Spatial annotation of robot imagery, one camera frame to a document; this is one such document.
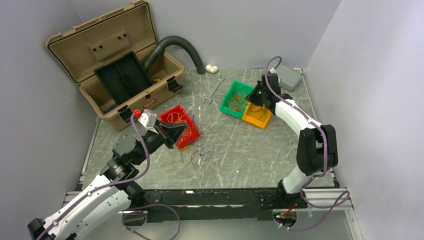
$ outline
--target open toolbox lid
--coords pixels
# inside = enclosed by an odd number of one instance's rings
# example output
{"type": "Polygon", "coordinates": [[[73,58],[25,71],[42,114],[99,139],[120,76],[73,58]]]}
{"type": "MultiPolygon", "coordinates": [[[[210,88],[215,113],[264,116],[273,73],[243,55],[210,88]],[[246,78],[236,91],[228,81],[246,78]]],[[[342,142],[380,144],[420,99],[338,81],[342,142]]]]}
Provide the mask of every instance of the open toolbox lid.
{"type": "Polygon", "coordinates": [[[50,37],[45,46],[77,84],[124,54],[156,44],[149,4],[138,0],[50,37]]]}

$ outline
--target yellow bin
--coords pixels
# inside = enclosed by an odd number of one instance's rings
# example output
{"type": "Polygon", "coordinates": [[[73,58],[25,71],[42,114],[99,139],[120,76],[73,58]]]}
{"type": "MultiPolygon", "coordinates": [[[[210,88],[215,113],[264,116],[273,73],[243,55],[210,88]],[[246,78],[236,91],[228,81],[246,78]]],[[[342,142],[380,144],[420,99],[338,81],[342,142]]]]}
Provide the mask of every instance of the yellow bin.
{"type": "Polygon", "coordinates": [[[265,128],[273,113],[264,106],[256,106],[249,102],[241,119],[260,128],[265,128]]]}

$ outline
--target tabletop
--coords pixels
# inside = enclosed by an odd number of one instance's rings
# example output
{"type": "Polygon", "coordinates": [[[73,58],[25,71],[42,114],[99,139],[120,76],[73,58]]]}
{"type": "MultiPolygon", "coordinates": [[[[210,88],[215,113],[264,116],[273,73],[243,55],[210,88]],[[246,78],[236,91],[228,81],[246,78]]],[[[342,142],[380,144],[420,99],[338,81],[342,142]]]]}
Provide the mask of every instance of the tabletop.
{"type": "MultiPolygon", "coordinates": [[[[220,111],[224,95],[234,80],[255,86],[261,80],[263,69],[221,69],[218,73],[199,75],[196,70],[184,71],[183,90],[165,101],[154,111],[161,113],[181,105],[194,116],[201,136],[188,148],[161,146],[150,155],[150,168],[137,180],[144,189],[217,189],[276,187],[296,166],[298,137],[280,118],[272,116],[266,128],[259,128],[220,111]],[[210,104],[202,98],[218,82],[218,76],[226,80],[219,86],[210,104]]],[[[308,115],[313,116],[312,106],[304,82],[289,93],[308,115]]],[[[146,130],[137,122],[142,133],[146,130]]],[[[129,126],[118,132],[101,120],[94,138],[87,163],[85,188],[112,158],[112,149],[123,135],[136,136],[129,126]]],[[[141,172],[146,164],[136,166],[141,172]]],[[[315,179],[311,187],[333,187],[332,177],[315,179]]]]}

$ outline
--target open-end wrench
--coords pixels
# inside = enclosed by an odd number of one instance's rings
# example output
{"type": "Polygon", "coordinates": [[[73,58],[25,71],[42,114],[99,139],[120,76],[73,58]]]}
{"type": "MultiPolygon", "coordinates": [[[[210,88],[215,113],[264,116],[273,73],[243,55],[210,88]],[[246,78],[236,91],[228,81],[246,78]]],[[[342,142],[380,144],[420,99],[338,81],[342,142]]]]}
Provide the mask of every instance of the open-end wrench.
{"type": "Polygon", "coordinates": [[[226,79],[226,77],[224,75],[219,75],[218,82],[216,83],[216,85],[213,87],[212,90],[210,90],[208,95],[203,97],[203,103],[206,103],[206,100],[209,101],[208,104],[212,103],[212,96],[214,95],[215,91],[218,89],[220,84],[225,81],[225,79],[226,79]]]}

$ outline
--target flexible hose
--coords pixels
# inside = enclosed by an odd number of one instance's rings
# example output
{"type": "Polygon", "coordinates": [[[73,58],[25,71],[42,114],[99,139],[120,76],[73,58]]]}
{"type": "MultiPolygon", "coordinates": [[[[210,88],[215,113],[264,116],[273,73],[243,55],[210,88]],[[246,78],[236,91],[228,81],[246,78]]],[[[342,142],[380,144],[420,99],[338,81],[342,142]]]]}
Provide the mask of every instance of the flexible hose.
{"type": "Polygon", "coordinates": [[[183,48],[188,55],[190,55],[191,60],[196,66],[198,74],[206,73],[205,65],[200,58],[198,51],[196,48],[187,40],[180,36],[167,36],[164,39],[160,40],[157,46],[153,49],[150,55],[147,57],[146,61],[143,63],[143,67],[146,72],[152,67],[152,65],[156,62],[159,56],[161,56],[165,49],[171,45],[177,45],[183,48]]]}

